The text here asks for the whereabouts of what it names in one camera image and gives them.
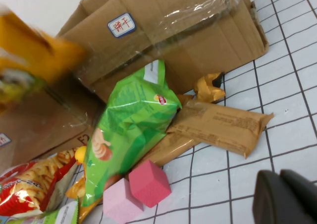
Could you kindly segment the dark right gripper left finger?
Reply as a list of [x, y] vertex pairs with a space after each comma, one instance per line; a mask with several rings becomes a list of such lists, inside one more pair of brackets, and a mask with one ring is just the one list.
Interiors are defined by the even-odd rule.
[[258, 172], [253, 217], [256, 224], [313, 224], [280, 174], [261, 170]]

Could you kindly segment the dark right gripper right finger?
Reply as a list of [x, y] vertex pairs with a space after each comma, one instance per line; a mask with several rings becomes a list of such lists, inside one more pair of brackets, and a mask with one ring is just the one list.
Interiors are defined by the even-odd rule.
[[290, 169], [282, 169], [281, 178], [290, 187], [305, 212], [317, 223], [317, 187]]

